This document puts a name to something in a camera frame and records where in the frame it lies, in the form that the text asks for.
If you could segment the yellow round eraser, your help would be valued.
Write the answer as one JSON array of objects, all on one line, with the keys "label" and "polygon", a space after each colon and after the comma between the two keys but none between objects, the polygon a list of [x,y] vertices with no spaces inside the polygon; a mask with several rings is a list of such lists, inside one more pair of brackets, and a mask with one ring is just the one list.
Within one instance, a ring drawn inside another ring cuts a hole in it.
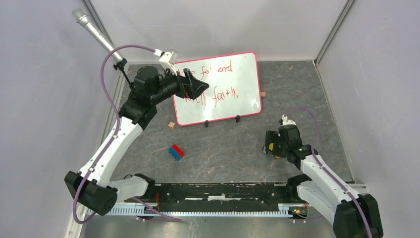
[{"label": "yellow round eraser", "polygon": [[280,159],[280,146],[278,143],[270,143],[268,151],[275,157],[275,159]]}]

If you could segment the pink framed whiteboard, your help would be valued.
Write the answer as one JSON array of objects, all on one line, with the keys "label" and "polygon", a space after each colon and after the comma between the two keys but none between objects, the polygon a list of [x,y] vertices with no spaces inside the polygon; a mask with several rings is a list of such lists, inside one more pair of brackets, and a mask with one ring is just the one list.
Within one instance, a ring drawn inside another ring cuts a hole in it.
[{"label": "pink framed whiteboard", "polygon": [[198,98],[174,96],[180,126],[252,116],[262,111],[257,55],[254,52],[179,61],[175,68],[187,68],[209,85]]}]

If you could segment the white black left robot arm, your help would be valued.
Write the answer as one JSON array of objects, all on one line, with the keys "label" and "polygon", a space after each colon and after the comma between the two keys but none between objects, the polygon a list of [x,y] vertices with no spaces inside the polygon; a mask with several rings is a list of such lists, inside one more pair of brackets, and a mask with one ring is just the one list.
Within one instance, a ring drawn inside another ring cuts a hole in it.
[{"label": "white black left robot arm", "polygon": [[157,114],[157,104],[172,96],[193,100],[209,87],[187,68],[182,73],[166,69],[163,74],[153,66],[140,68],[105,141],[78,172],[69,171],[65,176],[65,184],[74,200],[101,216],[110,212],[116,203],[132,197],[152,201],[156,195],[156,189],[149,185],[152,179],[134,175],[111,181],[114,169]]}]

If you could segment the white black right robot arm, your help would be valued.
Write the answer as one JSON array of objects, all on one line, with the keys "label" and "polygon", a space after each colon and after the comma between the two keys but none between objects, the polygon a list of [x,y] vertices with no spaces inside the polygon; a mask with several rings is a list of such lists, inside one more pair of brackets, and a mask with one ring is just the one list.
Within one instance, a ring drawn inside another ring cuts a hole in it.
[{"label": "white black right robot arm", "polygon": [[303,144],[296,125],[265,133],[264,154],[285,158],[301,171],[287,180],[286,196],[313,206],[332,225],[337,238],[382,238],[377,200],[345,183],[310,144]]}]

